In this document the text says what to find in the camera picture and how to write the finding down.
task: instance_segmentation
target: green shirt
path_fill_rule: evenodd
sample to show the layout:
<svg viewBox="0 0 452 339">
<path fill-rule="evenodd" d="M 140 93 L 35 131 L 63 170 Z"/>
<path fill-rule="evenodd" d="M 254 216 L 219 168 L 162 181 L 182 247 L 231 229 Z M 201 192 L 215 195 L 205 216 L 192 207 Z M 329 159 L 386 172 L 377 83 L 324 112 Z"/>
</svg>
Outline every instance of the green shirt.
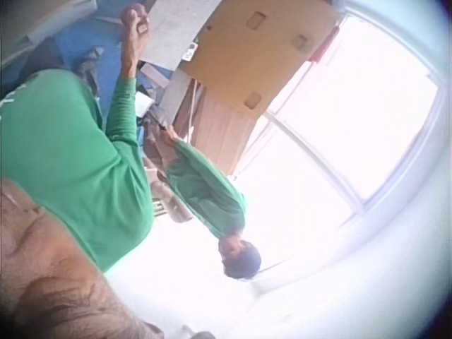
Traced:
<svg viewBox="0 0 452 339">
<path fill-rule="evenodd" d="M 103 271 L 153 223 L 135 86 L 118 80 L 105 132 L 90 90 L 68 71 L 37 73 L 1 102 L 2 176 L 56 215 Z"/>
<path fill-rule="evenodd" d="M 218 239 L 245 226 L 244 197 L 207 158 L 183 141 L 166 170 L 173 192 Z"/>
</svg>

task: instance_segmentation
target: cardboard sheet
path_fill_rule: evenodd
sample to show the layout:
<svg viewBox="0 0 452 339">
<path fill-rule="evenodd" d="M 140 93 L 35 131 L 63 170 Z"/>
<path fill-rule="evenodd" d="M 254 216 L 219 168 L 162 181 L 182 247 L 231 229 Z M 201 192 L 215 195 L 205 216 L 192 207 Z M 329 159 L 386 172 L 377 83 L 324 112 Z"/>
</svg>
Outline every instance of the cardboard sheet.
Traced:
<svg viewBox="0 0 452 339">
<path fill-rule="evenodd" d="M 181 107 L 181 103 L 189 89 L 191 78 L 180 69 L 177 69 L 171 76 L 171 81 L 165 89 L 159 107 L 165 112 L 165 119 L 168 124 L 172 124 Z"/>
<path fill-rule="evenodd" d="M 257 119 L 335 26 L 323 0 L 225 0 L 182 70 Z"/>
<path fill-rule="evenodd" d="M 141 60 L 174 71 L 221 0 L 157 0 L 150 12 L 152 39 Z"/>
</svg>

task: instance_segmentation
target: window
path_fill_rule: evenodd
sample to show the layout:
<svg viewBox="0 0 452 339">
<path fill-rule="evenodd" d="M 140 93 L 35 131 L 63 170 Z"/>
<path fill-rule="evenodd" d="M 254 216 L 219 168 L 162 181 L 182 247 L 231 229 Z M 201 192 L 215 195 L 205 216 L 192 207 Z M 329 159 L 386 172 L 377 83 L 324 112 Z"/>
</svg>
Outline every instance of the window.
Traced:
<svg viewBox="0 0 452 339">
<path fill-rule="evenodd" d="M 305 63 L 259 119 L 237 167 L 249 202 L 244 236 L 263 268 L 328 251 L 400 164 L 437 92 L 392 37 L 353 16 L 343 21 L 320 62 Z"/>
</svg>

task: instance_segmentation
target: cardboard box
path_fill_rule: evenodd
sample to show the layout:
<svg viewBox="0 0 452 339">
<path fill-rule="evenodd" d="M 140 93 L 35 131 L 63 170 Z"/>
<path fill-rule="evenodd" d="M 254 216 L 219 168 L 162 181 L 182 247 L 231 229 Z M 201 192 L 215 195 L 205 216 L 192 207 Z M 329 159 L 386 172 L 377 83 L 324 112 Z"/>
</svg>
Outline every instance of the cardboard box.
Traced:
<svg viewBox="0 0 452 339">
<path fill-rule="evenodd" d="M 257 119 L 338 18 L 323 0 L 224 0 L 182 70 Z"/>
</svg>

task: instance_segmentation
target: white wall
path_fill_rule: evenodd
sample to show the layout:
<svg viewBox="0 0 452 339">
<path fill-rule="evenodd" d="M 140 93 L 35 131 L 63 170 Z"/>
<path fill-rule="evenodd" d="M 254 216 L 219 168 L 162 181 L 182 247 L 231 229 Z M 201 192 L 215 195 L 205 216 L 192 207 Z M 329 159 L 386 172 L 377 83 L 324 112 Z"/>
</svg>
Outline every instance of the white wall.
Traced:
<svg viewBox="0 0 452 339">
<path fill-rule="evenodd" d="M 451 286 L 450 149 L 388 227 L 345 260 L 264 295 L 227 339 L 415 338 Z"/>
<path fill-rule="evenodd" d="M 451 25 L 438 0 L 335 0 L 389 25 L 431 57 L 443 71 L 451 64 Z"/>
<path fill-rule="evenodd" d="M 167 216 L 106 276 L 130 310 L 167 339 L 185 339 L 184 324 L 224 338 L 256 300 L 248 284 L 224 276 L 217 241 L 205 226 Z"/>
</svg>

